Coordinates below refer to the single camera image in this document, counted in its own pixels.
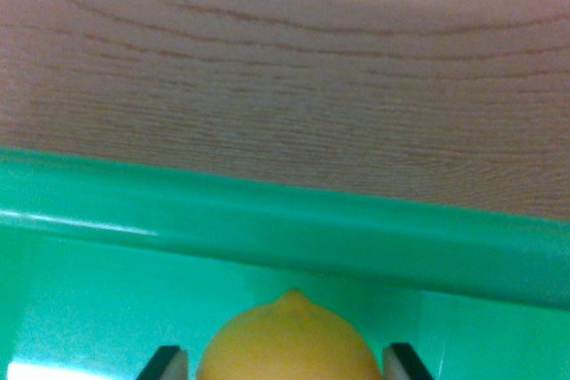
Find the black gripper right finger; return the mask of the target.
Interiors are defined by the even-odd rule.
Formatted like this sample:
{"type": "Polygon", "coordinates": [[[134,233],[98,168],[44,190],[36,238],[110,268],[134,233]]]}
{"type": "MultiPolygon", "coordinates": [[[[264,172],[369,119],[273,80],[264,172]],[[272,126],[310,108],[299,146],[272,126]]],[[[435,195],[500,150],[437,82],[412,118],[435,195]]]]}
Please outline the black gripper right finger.
{"type": "Polygon", "coordinates": [[[383,350],[382,360],[386,380],[434,380],[409,343],[391,343],[383,350]]]}

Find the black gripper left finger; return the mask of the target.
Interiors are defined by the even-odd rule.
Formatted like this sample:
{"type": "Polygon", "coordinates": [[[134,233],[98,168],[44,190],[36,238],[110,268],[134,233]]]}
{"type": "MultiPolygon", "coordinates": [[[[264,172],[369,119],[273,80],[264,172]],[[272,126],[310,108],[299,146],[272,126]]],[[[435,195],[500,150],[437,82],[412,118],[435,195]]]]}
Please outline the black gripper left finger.
{"type": "Polygon", "coordinates": [[[188,352],[179,345],[161,345],[135,379],[188,380],[188,352]]]}

